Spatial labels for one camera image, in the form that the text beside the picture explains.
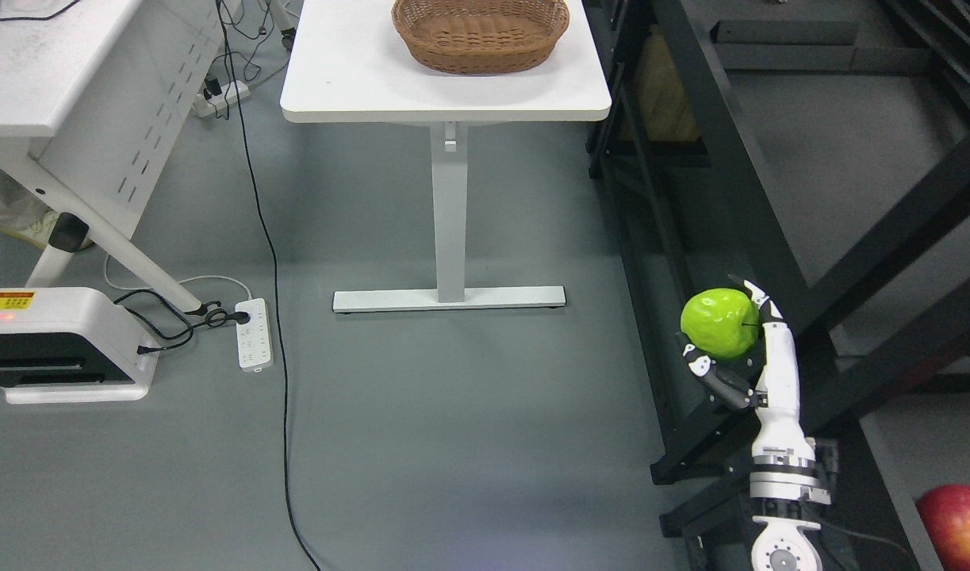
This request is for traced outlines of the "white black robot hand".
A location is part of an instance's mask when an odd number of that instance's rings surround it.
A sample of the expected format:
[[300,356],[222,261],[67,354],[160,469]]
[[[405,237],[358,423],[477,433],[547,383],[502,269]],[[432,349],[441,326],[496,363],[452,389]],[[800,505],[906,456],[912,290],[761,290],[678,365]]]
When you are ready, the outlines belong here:
[[807,469],[817,462],[799,421],[799,363],[792,330],[777,304],[756,283],[738,275],[728,278],[743,289],[757,307],[765,347],[765,362],[753,388],[738,387],[738,376],[718,368],[715,358],[692,343],[690,336],[677,333],[681,355],[692,376],[735,411],[753,408],[760,420],[750,455],[756,463],[775,462]]

